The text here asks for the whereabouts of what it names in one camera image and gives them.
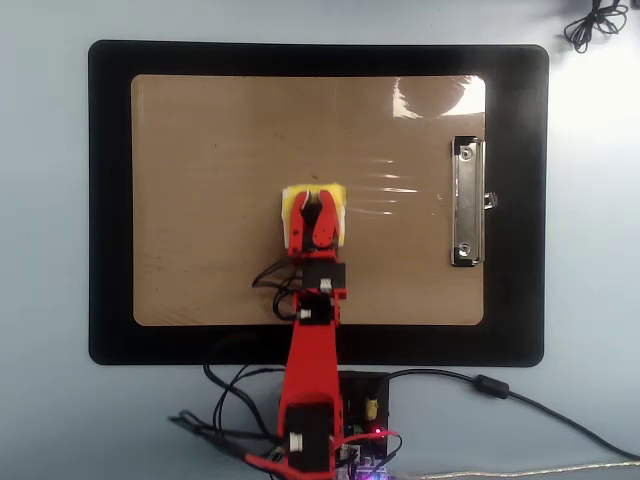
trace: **black mat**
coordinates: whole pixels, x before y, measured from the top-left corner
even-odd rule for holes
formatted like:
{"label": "black mat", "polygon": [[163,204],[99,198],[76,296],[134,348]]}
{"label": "black mat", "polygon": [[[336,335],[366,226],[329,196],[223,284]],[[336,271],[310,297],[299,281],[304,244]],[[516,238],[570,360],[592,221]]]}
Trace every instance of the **black mat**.
{"label": "black mat", "polygon": [[89,51],[89,353],[101,364],[284,363],[291,327],[143,327],[133,319],[131,81],[139,74],[478,75],[486,84],[484,318],[476,326],[343,325],[341,364],[531,366],[543,355],[549,60],[536,46],[100,41]]}

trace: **cable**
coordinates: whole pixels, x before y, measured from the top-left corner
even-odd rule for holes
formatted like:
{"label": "cable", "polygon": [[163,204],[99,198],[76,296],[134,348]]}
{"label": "cable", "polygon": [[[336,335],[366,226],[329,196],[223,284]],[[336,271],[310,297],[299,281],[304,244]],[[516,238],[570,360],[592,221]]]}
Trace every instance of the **cable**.
{"label": "cable", "polygon": [[596,442],[597,444],[599,444],[600,446],[604,447],[609,451],[617,453],[618,455],[621,455],[630,460],[636,460],[636,461],[640,460],[640,455],[627,452],[626,450],[623,450],[621,448],[618,448],[612,445],[611,443],[607,442],[602,437],[600,437],[593,431],[589,430],[587,427],[579,424],[578,422],[575,422],[574,420],[571,420],[570,418],[567,418],[564,415],[561,415],[560,413],[550,409],[545,405],[542,405],[541,403],[536,402],[535,400],[531,400],[530,398],[525,397],[524,395],[521,395],[519,393],[512,392],[509,389],[509,385],[507,383],[487,377],[485,375],[477,375],[475,378],[473,378],[467,375],[463,375],[461,373],[451,372],[448,370],[441,370],[441,369],[435,369],[435,368],[412,368],[408,370],[400,370],[398,372],[390,373],[389,375],[386,375],[385,377],[381,378],[377,383],[375,393],[377,394],[377,391],[385,382],[388,382],[393,378],[397,378],[404,375],[439,375],[439,376],[455,378],[457,380],[461,380],[461,381],[472,384],[473,387],[481,393],[486,393],[488,395],[491,395],[496,398],[501,398],[501,399],[505,399],[508,397],[515,398],[516,400],[526,403],[527,405],[534,407],[540,410],[541,412],[555,418],[556,420],[559,420],[562,423],[570,426],[574,430],[582,433],[583,435],[590,438],[591,440],[593,440],[594,442]]}
{"label": "cable", "polygon": [[[223,397],[226,398],[226,395],[228,393],[231,393],[244,402],[244,404],[247,406],[247,408],[249,408],[249,411],[253,415],[253,418],[256,420],[256,423],[258,424],[258,428],[260,429],[260,431],[264,434],[264,436],[269,441],[271,441],[271,443],[273,443],[274,445],[278,445],[279,444],[278,438],[275,435],[273,435],[271,432],[269,432],[269,429],[267,428],[266,424],[264,423],[264,420],[262,419],[262,415],[260,415],[260,411],[258,410],[258,407],[256,406],[255,402],[251,399],[251,397],[249,397],[249,395],[247,395],[244,391],[240,390],[236,386],[225,383],[222,379],[220,379],[216,374],[213,373],[213,371],[211,370],[211,365],[203,365],[202,368],[209,380],[211,380],[213,383],[215,383],[216,385],[224,389]],[[240,375],[240,376],[237,376],[237,378],[235,378],[234,380],[237,382],[241,378],[246,378],[246,376],[243,377]],[[221,408],[222,407],[216,408],[215,411],[219,411],[221,410]]]}
{"label": "cable", "polygon": [[397,435],[398,440],[400,440],[400,443],[398,444],[398,446],[390,453],[388,454],[386,457],[384,457],[382,459],[382,461],[380,463],[378,463],[378,465],[376,465],[373,470],[371,470],[371,473],[369,474],[369,477],[371,478],[376,478],[375,474],[378,473],[378,471],[384,467],[387,463],[389,463],[391,460],[394,459],[394,457],[396,456],[396,454],[400,451],[400,449],[402,448],[402,437],[400,435]]}
{"label": "cable", "polygon": [[473,383],[473,378],[457,372],[450,372],[448,370],[441,370],[438,368],[408,368],[406,370],[398,370],[397,372],[390,373],[382,377],[380,380],[378,380],[378,383],[376,385],[376,390],[375,392],[373,392],[374,398],[377,396],[377,393],[382,387],[382,385],[393,380],[394,378],[403,377],[405,375],[438,375],[442,377],[456,378],[458,380],[463,380],[465,382]]}
{"label": "cable", "polygon": [[253,282],[251,282],[251,288],[265,288],[265,287],[275,288],[276,294],[273,297],[273,303],[272,303],[272,310],[274,315],[278,319],[283,321],[293,321],[297,318],[297,315],[295,313],[283,314],[280,311],[280,302],[282,302],[282,300],[284,300],[288,296],[291,296],[295,292],[299,291],[299,289],[291,288],[291,284],[294,281],[301,280],[302,278],[297,275],[298,268],[294,266],[293,273],[289,277],[282,280],[280,283],[270,281],[270,280],[263,280],[267,276],[272,275],[287,266],[293,266],[293,264],[291,263],[291,259],[289,257],[282,258],[274,262],[273,264],[269,265],[266,269],[260,272],[256,276],[256,278],[253,279]]}
{"label": "cable", "polygon": [[626,450],[622,450],[621,448],[616,447],[615,445],[612,445],[611,443],[607,442],[604,438],[600,437],[599,435],[596,435],[594,432],[592,432],[591,430],[589,430],[587,427],[580,425],[578,422],[575,422],[573,420],[571,420],[570,418],[565,417],[564,415],[551,410],[549,407],[546,407],[545,405],[542,405],[541,403],[536,402],[535,400],[531,400],[530,398],[525,397],[524,395],[520,395],[519,393],[515,393],[515,392],[509,392],[509,396],[512,398],[515,398],[516,400],[520,400],[523,403],[526,403],[527,405],[530,405],[534,408],[537,408],[538,410],[540,410],[543,413],[546,413],[547,415],[550,415],[551,417],[560,420],[561,422],[569,425],[570,427],[574,428],[575,430],[579,431],[580,433],[582,433],[583,435],[589,437],[591,440],[593,440],[594,442],[600,444],[601,446],[603,446],[604,448],[606,448],[607,450],[611,450],[612,452],[617,453],[618,455],[621,455],[625,458],[628,458],[630,460],[640,460],[640,455],[636,455],[634,453],[631,452],[627,452]]}
{"label": "cable", "polygon": [[[613,0],[607,7],[601,4],[602,0],[593,0],[591,12],[564,28],[564,38],[578,53],[585,53],[589,48],[594,27],[605,35],[617,35],[627,24],[629,7],[620,5],[620,0]],[[615,17],[622,17],[622,25],[617,26],[610,20]]]}
{"label": "cable", "polygon": [[527,470],[523,472],[452,472],[452,473],[434,473],[427,475],[407,475],[404,473],[394,472],[394,479],[402,480],[449,480],[455,478],[469,478],[469,477],[485,477],[485,478],[522,478],[522,477],[535,477],[543,475],[552,475],[560,473],[575,473],[588,470],[604,470],[609,468],[637,468],[640,467],[640,462],[618,462],[618,463],[591,463],[587,465],[573,465],[569,467],[554,467],[544,468],[540,470]]}

